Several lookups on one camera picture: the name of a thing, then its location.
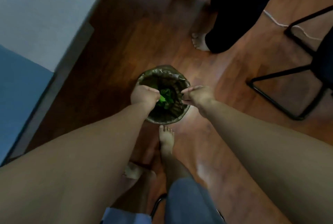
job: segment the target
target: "green plastic bag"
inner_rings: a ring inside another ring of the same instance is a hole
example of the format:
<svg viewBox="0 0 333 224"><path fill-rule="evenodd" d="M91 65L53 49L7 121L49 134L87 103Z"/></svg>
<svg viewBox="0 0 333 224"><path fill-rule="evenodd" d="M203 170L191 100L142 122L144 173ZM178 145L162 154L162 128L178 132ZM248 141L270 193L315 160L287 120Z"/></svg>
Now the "green plastic bag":
<svg viewBox="0 0 333 224"><path fill-rule="evenodd" d="M161 98L148 115L147 121L167 125L180 121L189 109L181 102L181 91L190 86L189 81L170 65L157 66L142 73L137 84L160 91Z"/></svg>

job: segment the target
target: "black pants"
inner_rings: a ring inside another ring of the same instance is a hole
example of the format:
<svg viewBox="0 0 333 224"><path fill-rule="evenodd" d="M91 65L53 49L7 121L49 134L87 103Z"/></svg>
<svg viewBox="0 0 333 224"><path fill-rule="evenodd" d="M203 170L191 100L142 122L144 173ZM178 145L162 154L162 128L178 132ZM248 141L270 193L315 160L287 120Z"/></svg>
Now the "black pants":
<svg viewBox="0 0 333 224"><path fill-rule="evenodd" d="M206 45L213 53L228 50L259 19L269 0L211 0L219 13Z"/></svg>

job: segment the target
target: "blue pants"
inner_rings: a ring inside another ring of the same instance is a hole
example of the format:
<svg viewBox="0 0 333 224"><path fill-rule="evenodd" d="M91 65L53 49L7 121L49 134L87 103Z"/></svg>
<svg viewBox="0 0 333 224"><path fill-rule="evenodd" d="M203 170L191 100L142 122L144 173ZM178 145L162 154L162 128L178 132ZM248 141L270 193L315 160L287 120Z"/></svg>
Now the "blue pants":
<svg viewBox="0 0 333 224"><path fill-rule="evenodd" d="M192 178L175 181L168 192L165 224L225 224L208 191ZM151 224L147 214L108 208L103 224Z"/></svg>

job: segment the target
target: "foot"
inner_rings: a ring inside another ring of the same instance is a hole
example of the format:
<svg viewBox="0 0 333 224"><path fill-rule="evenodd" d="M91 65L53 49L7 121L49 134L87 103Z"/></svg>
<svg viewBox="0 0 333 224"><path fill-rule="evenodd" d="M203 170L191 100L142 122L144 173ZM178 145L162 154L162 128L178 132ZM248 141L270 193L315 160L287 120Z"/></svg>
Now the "foot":
<svg viewBox="0 0 333 224"><path fill-rule="evenodd" d="M196 49L200 49L202 51L210 51L206 45L205 41L206 34L205 33L192 33L192 43Z"/></svg>
<svg viewBox="0 0 333 224"><path fill-rule="evenodd" d="M151 177L152 179L156 177L155 172L153 172L152 170L145 169L131 162L128 162L123 173L125 177L136 180L138 180L143 174Z"/></svg>
<svg viewBox="0 0 333 224"><path fill-rule="evenodd" d="M160 143L162 154L172 154L174 132L170 127L160 125Z"/></svg>

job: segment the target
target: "white wall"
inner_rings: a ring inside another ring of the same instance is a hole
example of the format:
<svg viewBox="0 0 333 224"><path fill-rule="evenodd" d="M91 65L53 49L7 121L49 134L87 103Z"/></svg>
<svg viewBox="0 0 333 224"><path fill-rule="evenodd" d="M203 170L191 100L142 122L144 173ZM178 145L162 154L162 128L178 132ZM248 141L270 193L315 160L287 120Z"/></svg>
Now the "white wall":
<svg viewBox="0 0 333 224"><path fill-rule="evenodd" d="M0 44L54 72L95 0L0 0Z"/></svg>

